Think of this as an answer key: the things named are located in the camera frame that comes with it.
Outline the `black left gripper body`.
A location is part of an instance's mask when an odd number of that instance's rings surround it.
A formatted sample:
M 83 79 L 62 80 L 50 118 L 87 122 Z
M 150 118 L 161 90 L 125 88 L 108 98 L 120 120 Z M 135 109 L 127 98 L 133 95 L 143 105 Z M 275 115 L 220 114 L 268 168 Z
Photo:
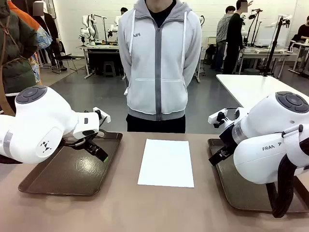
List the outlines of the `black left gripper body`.
M 98 133 L 93 133 L 85 138 L 79 139 L 76 142 L 68 142 L 64 138 L 61 139 L 60 145 L 71 147 L 75 150 L 97 150 L 97 145 L 93 142 Z

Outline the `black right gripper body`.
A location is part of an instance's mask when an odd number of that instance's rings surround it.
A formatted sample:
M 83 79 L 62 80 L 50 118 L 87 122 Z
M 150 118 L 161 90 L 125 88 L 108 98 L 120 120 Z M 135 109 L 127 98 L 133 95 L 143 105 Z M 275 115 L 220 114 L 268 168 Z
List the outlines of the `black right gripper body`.
M 224 143 L 226 149 L 235 149 L 238 146 L 239 136 L 234 121 L 225 127 L 224 131 L 219 135 L 219 138 Z

